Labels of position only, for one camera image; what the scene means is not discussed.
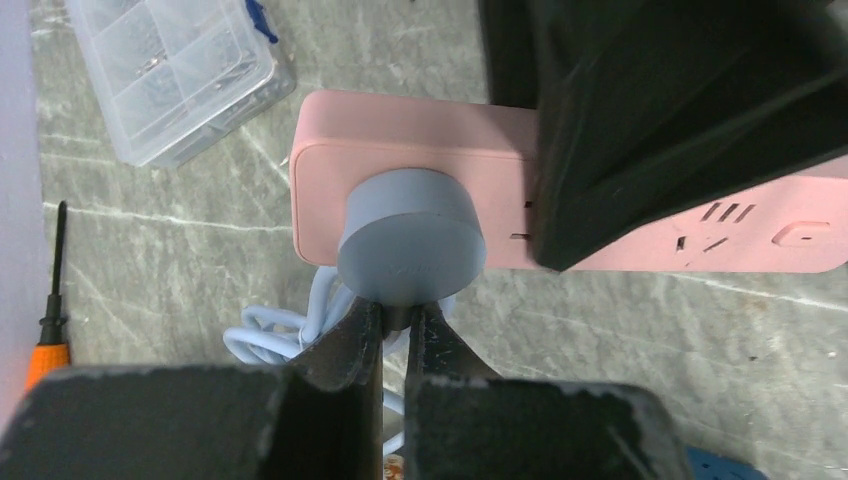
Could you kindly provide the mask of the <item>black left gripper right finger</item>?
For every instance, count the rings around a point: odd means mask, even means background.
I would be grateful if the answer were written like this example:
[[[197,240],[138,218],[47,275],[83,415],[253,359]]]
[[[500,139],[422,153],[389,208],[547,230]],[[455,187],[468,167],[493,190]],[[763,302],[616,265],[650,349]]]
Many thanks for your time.
[[[675,424],[651,391],[497,375],[435,304],[410,321],[410,479],[689,479]]]

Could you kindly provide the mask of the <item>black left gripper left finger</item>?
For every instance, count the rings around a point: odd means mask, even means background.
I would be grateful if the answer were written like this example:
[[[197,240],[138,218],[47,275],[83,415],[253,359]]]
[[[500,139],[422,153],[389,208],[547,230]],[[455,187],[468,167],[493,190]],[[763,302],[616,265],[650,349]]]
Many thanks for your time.
[[[356,300],[284,366],[57,370],[1,440],[5,479],[377,479],[382,310]]]

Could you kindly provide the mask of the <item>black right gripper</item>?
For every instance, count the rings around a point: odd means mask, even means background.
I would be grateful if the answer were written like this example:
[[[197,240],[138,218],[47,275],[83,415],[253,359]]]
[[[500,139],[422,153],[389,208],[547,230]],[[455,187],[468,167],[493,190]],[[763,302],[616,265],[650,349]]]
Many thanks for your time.
[[[826,1],[478,13],[491,103],[536,115],[529,252],[543,267],[847,151],[847,30]]]

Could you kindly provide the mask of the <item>light blue round plug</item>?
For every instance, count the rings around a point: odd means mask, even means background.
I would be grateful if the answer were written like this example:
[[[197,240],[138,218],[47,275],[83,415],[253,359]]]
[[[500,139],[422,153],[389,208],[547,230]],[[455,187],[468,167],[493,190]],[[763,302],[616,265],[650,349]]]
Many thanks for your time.
[[[336,267],[356,297],[379,307],[384,332],[408,328],[415,309],[469,286],[486,259],[471,196],[447,174],[391,170],[347,197]]]

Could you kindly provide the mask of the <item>blue cube socket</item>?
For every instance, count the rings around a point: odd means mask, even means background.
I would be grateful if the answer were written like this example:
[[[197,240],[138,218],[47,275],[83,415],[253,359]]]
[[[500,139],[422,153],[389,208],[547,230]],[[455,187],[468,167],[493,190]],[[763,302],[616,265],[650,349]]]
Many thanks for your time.
[[[695,480],[768,480],[757,468],[712,452],[686,448]]]

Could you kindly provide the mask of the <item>pink power strip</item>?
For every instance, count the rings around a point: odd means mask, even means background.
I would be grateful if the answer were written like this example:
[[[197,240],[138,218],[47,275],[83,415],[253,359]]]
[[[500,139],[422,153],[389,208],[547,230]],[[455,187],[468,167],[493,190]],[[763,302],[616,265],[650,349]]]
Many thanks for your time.
[[[468,192],[491,268],[531,269],[536,116],[520,108],[321,90],[289,155],[293,243],[336,262],[350,193],[391,170],[447,174]],[[642,226],[582,270],[818,273],[847,261],[847,161],[837,158]]]

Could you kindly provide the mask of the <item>clear plastic organizer box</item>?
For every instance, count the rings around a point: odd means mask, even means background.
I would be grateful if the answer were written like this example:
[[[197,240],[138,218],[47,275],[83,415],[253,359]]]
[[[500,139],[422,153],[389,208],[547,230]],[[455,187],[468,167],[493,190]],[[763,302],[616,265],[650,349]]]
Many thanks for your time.
[[[117,158],[177,167],[289,95],[259,1],[69,1]]]

